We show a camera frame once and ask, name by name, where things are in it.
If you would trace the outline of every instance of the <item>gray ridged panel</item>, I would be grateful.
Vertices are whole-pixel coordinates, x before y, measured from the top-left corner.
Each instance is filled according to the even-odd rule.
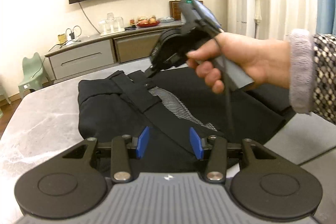
[[[267,224],[240,210],[222,186],[196,173],[142,173],[134,182],[115,185],[105,201],[82,216],[55,224]],[[316,224],[304,218],[295,224]],[[17,224],[53,224],[25,216]]]

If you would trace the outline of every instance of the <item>wall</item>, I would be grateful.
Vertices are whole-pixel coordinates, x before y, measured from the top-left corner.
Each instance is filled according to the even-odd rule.
[[[130,18],[152,14],[157,17],[169,15],[170,0],[87,0],[82,6],[98,27],[98,21],[108,12]],[[203,0],[226,27],[226,0]],[[92,35],[96,31],[80,10],[79,4],[68,0],[0,0],[0,81],[9,96],[18,93],[17,85],[23,78],[22,59],[31,58],[34,52],[41,57],[56,43],[57,35],[65,29],[79,25],[83,33]],[[45,68],[52,76],[48,60]]]

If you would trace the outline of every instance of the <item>green plastic chair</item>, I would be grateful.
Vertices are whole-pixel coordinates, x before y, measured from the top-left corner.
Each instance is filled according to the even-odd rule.
[[[24,91],[27,89],[40,90],[43,77],[46,77],[51,83],[50,77],[42,65],[41,57],[37,52],[34,53],[32,58],[23,58],[22,69],[24,78],[18,85],[21,99],[23,99]]]

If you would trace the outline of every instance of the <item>metal screw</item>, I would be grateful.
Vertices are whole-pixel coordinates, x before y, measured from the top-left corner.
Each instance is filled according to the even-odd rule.
[[[125,180],[129,180],[131,178],[131,174],[128,172],[117,172],[113,175],[115,180],[119,180],[119,181],[125,181]]]
[[[224,175],[221,173],[221,172],[217,172],[217,171],[212,171],[212,172],[209,172],[207,174],[207,178],[209,180],[213,180],[213,181],[219,181],[219,180],[222,180],[224,177]]]

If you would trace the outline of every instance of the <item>marble table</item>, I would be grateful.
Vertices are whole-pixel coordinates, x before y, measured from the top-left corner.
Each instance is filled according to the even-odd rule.
[[[78,82],[103,79],[117,70],[126,74],[145,70],[149,65],[148,59],[122,64],[49,86],[23,99],[0,140],[1,224],[15,223],[22,216],[13,193],[17,179],[82,140],[78,131]],[[316,115],[296,115],[266,146],[301,163],[335,145],[334,125]]]

